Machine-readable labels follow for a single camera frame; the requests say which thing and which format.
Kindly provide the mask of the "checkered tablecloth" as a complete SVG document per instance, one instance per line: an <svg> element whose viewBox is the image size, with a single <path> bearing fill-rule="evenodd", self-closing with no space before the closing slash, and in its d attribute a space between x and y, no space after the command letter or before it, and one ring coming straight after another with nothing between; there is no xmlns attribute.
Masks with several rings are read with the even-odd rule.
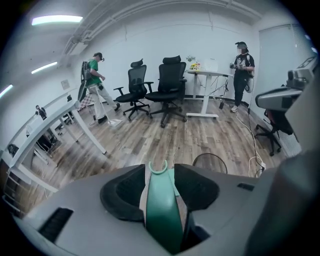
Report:
<svg viewBox="0 0 320 256"><path fill-rule="evenodd" d="M93 105L94 100L91 94L87 94L80 102L79 106L77 107L77 111L81 111L82 109L86 108L87 106Z"/></svg>

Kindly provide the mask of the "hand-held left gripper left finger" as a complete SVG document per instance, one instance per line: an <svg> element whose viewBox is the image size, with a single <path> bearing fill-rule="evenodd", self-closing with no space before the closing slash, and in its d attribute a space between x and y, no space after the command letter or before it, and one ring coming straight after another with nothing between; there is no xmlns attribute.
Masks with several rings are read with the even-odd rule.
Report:
<svg viewBox="0 0 320 256"><path fill-rule="evenodd" d="M79 179L22 220L28 239L48 256L160 256L140 210L145 166Z"/></svg>

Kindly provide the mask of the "white standing desk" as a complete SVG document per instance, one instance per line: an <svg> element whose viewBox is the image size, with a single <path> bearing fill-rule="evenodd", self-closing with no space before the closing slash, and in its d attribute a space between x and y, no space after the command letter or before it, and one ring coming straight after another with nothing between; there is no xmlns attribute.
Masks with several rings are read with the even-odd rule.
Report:
<svg viewBox="0 0 320 256"><path fill-rule="evenodd" d="M193 80L193 95L192 99L197 100L196 98L196 85L197 85L197 80L198 76L205 76L205 86L204 86L204 95L203 95L203 102L202 102L202 108L199 113L195 112L188 112L186 114L187 117L202 117L202 118L212 118L212 119L217 119L219 116L217 114L210 114L207 113L207 108L208 108L208 103L210 99L210 95L213 94L212 92L209 92L209 88L211 87L212 84L212 77L216 77L216 82L218 81L219 77L225 77L225 78L232 78L232 74L226 74L226 73L219 73L219 72L214 72L214 71L205 71L205 70L188 70L188 74L194 75L194 80Z"/></svg>

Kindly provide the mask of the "green bottle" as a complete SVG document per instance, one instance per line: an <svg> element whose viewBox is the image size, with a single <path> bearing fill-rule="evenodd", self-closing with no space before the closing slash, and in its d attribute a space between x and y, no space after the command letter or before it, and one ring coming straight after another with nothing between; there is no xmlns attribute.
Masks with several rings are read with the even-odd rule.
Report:
<svg viewBox="0 0 320 256"><path fill-rule="evenodd" d="M175 186L175 170L165 160L161 170L151 162L146 167L145 187L140 197L140 209L148 233L171 255L181 251L184 227L181 220Z"/></svg>

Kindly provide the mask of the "ceiling light strip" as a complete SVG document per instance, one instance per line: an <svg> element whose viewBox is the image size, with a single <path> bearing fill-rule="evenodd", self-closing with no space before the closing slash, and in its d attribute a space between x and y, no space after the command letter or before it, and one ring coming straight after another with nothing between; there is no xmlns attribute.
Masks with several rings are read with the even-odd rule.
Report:
<svg viewBox="0 0 320 256"><path fill-rule="evenodd" d="M55 61L55 62L46 64L46 65L43 65L43 66L41 66L41 67L38 67L38 68L32 70L32 71L31 71L31 74L32 74L32 75L33 75L33 74L36 74L36 73L38 73L38 72L40 72L40 71L42 71L42 70L45 70L45 69L47 69L47 68L54 67L54 66L57 65L57 64L58 64L58 62Z"/></svg>
<svg viewBox="0 0 320 256"><path fill-rule="evenodd" d="M5 89L3 89L3 90L0 92L0 99L1 99L7 92L9 92L12 88L13 88L13 85L10 84L10 85L8 85Z"/></svg>
<svg viewBox="0 0 320 256"><path fill-rule="evenodd" d="M45 15L33 18L31 25L37 26L49 23L80 23L82 19L82 16L75 15Z"/></svg>

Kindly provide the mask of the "white long-handled floor tool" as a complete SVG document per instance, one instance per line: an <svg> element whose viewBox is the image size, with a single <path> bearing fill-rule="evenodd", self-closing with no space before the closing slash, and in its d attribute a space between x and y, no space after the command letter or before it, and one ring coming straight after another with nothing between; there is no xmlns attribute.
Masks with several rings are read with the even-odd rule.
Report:
<svg viewBox="0 0 320 256"><path fill-rule="evenodd" d="M98 86L96 85L94 88L95 88L97 97L98 97L98 99L99 99L100 105L101 105L101 107L102 107L102 109L103 109L104 115L105 115L106 118L107 118L107 123L108 123L111 127L116 127L116 126L118 126L118 125L122 122L122 120L121 120L121 119L112 119L112 118L110 118L110 117L108 116L108 113L106 112L105 107L104 107L104 105L103 105L103 101L100 99L100 95L99 95L99 92L98 92Z"/></svg>

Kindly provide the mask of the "black mesh waste bin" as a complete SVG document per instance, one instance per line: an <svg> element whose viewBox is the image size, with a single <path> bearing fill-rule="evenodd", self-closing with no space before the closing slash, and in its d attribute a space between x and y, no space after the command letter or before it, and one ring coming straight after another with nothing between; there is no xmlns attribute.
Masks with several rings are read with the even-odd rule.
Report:
<svg viewBox="0 0 320 256"><path fill-rule="evenodd" d="M216 173L228 174L225 162L216 154L202 153L198 155L192 165L197 168L211 170Z"/></svg>

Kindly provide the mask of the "black office chair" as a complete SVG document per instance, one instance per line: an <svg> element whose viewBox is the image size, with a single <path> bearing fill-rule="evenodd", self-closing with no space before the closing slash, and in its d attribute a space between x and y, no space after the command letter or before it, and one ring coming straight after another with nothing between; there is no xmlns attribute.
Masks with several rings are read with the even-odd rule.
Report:
<svg viewBox="0 0 320 256"><path fill-rule="evenodd" d="M149 115L152 118L153 115L163 114L160 121L161 128L165 128L165 120L170 115L181 117L183 122L187 121L186 116L182 114L182 107L175 103L178 100L182 102L185 97L187 80L184 78L184 72L186 66L187 64L182 61L179 55L165 57L158 67L157 91L153 91L151 84L148 84L149 93L145 95L145 98L155 103L161 103L161 109L153 111Z"/></svg>
<svg viewBox="0 0 320 256"><path fill-rule="evenodd" d="M266 109L264 112L264 116L269 119L269 124L271 125L271 130L267 130L260 124L257 124L255 130L258 131L259 129L263 132L258 132L254 135L254 138L257 137L266 137L270 141L271 151L269 155L272 157L275 154L275 147L274 144L278 146L277 152L280 153L282 146L280 145L279 141L276 139L275 134L277 134L278 139L279 131L287 134L288 136L292 135L293 129L289 124L284 111L279 110L270 110Z"/></svg>
<svg viewBox="0 0 320 256"><path fill-rule="evenodd" d="M132 121L132 115L138 111L145 112L147 116L150 114L150 105L141 101L148 92L145 85L153 84L153 82L145 82L146 71L147 65L144 64L143 59L132 62L127 73L129 93L124 94L123 87L114 89L114 91L118 90L120 92L120 96L116 98L118 103L130 103L131 108L122 111L124 116L127 112L130 112L127 117L129 122Z"/></svg>

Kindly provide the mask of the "white window blinds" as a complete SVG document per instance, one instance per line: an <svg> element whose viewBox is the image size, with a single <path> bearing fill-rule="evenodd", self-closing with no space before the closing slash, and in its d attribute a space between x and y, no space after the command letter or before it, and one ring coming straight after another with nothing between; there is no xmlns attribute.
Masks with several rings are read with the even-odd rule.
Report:
<svg viewBox="0 0 320 256"><path fill-rule="evenodd" d="M311 38L299 24L287 24L259 32L260 56L254 95L286 84L288 71L318 55Z"/></svg>

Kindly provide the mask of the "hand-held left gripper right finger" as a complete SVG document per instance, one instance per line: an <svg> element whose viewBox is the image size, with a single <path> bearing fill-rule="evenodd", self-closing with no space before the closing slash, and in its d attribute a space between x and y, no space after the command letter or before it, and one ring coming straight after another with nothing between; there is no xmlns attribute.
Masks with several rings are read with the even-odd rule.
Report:
<svg viewBox="0 0 320 256"><path fill-rule="evenodd" d="M263 209L259 180L175 164L186 207L182 250L246 250Z"/></svg>

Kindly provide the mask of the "pale blue table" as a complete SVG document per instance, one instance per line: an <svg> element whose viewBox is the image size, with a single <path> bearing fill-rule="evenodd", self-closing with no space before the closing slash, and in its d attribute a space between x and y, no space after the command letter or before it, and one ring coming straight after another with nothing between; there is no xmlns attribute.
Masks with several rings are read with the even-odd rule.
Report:
<svg viewBox="0 0 320 256"><path fill-rule="evenodd" d="M77 111L77 107L80 106L78 100L72 100L63 105L60 109L55 111L49 117L47 117L26 139L23 145L19 148L17 153L14 155L9 167L12 169L17 169L25 176L27 176L31 181L42 186L43 188L55 193L58 191L57 188L49 185L43 179L36 176L30 169L23 165L23 160L26 158L29 151L35 145L37 140L44 134L44 132L51 127L57 120L62 120L62 116L68 112L72 112L76 122L79 124L83 132L89 137L93 144L101 151L102 154L106 153L105 148L98 142L95 136L91 133L88 126L85 124L80 114Z"/></svg>

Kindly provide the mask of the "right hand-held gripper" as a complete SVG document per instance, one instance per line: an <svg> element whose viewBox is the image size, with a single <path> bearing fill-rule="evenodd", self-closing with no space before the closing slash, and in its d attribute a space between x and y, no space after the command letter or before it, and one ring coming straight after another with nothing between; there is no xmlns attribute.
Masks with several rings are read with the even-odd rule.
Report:
<svg viewBox="0 0 320 256"><path fill-rule="evenodd" d="M318 57L308 57L296 69L289 70L287 73L287 87L279 87L255 97L255 103L259 108L274 111L287 111L294 101L301 95L302 90L310 84L315 76L318 67Z"/></svg>

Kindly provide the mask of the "white power strip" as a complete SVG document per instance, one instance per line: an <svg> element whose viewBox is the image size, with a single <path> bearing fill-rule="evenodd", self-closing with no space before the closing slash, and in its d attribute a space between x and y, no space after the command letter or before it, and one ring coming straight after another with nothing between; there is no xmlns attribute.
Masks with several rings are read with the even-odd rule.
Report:
<svg viewBox="0 0 320 256"><path fill-rule="evenodd" d="M263 171L266 169L266 164L264 162L262 162L260 165L259 165L259 169L256 171L254 177L255 178L258 178L262 173Z"/></svg>

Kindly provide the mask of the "white box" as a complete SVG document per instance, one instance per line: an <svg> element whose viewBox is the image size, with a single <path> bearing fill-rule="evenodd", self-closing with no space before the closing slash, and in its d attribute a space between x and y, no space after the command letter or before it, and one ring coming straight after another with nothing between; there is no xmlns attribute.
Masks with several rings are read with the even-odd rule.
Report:
<svg viewBox="0 0 320 256"><path fill-rule="evenodd" d="M203 61L203 69L208 72L217 72L219 68L218 61L214 58L206 58Z"/></svg>

